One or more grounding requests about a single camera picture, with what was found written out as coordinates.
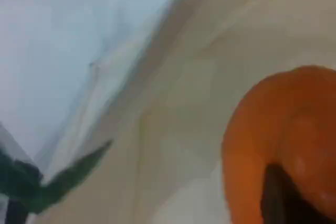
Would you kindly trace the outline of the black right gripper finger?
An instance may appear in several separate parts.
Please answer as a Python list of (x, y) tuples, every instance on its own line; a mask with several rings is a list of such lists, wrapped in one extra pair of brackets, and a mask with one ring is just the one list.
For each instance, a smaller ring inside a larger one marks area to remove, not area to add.
[(264, 224), (333, 224), (335, 220), (303, 198), (291, 177), (278, 164), (265, 168), (261, 196)]

